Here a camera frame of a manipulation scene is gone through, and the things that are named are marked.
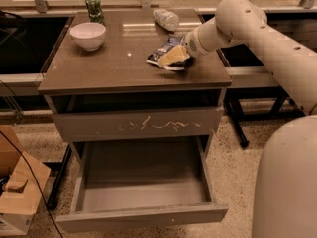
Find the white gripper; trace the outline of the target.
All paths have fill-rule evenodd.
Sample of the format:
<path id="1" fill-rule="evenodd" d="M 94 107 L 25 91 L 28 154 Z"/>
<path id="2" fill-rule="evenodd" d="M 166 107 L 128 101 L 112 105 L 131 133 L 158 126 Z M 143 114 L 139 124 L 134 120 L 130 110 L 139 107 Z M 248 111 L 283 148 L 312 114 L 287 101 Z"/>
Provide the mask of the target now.
<path id="1" fill-rule="evenodd" d="M 198 58 L 209 53 L 200 43 L 197 30 L 189 32 L 184 39 L 184 46 L 177 45 L 158 59 L 159 67 L 184 65 L 189 56 Z"/>

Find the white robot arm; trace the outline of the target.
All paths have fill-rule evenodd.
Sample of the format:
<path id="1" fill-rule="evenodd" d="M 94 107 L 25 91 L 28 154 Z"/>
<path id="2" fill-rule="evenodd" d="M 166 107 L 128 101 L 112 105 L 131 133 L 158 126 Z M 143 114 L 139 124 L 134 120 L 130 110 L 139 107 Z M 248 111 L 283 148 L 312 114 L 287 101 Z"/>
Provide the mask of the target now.
<path id="1" fill-rule="evenodd" d="M 158 59 L 160 67 L 243 43 L 305 113 L 264 146 L 252 238 L 317 238 L 317 55 L 267 24 L 248 0 L 222 0 L 214 18 Z"/>

